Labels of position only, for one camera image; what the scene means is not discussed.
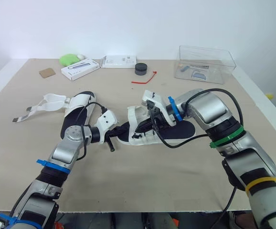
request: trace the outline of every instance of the table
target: table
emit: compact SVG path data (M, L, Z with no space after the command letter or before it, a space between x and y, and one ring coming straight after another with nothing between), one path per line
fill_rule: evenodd
M74 82L60 73L55 59L30 59L0 91L0 210L10 210L18 196L38 176L41 166L60 141L63 111L38 113L14 124L14 117L37 104L44 94L69 97L93 91L97 101L111 109L120 124L127 120L127 107L141 103L144 90L163 97L177 97L194 88L223 88L237 98L244 114L244 126L276 163L276 131L238 81L231 77L226 84L203 83L173 77L174 61L143 61L150 75L136 76L133 69L99 69ZM53 68L56 75L43 79L38 71ZM229 98L220 95L237 118ZM94 124L100 116L95 108ZM232 191L221 166L223 159L210 140L200 138L171 150L164 145L126 146L112 139L116 148L91 144L87 158L74 166L58 200L64 212L153 212L218 211L226 205ZM237 191L230 210L249 209L244 192Z

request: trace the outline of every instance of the white box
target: white box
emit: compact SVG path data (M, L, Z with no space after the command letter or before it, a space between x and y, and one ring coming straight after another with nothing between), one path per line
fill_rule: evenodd
M135 68L136 56L107 55L103 58L102 68Z
M100 65L92 59L85 59L61 69L62 74L69 80L76 80L83 75L93 72L100 68Z

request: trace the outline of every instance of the hockey puck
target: hockey puck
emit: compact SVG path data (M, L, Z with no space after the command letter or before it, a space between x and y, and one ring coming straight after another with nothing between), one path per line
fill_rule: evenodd
M148 66L145 63L137 63L135 65L136 75L145 75L147 73Z

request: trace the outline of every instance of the shoe insole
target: shoe insole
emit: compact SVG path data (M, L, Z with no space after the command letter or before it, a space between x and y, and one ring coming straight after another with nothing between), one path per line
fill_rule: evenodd
M121 135L118 135L118 138L123 142L128 142L129 122L124 123L122 126L126 127L127 131ZM169 126L159 130L159 133L165 140L186 139L195 134L195 127L191 122L183 120L181 122L177 122L175 126Z

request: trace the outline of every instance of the yellow cable tie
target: yellow cable tie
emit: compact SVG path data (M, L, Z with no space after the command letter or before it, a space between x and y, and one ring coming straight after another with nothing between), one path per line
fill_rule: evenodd
M276 177L262 177L262 178L258 178L258 179L256 179L256 180L253 180L252 182L250 182L250 183L246 186L246 188L245 188L246 194L248 195L249 190L250 190L253 186L255 186L255 185L259 184L259 183L265 182L265 181L275 181L275 182L276 182Z

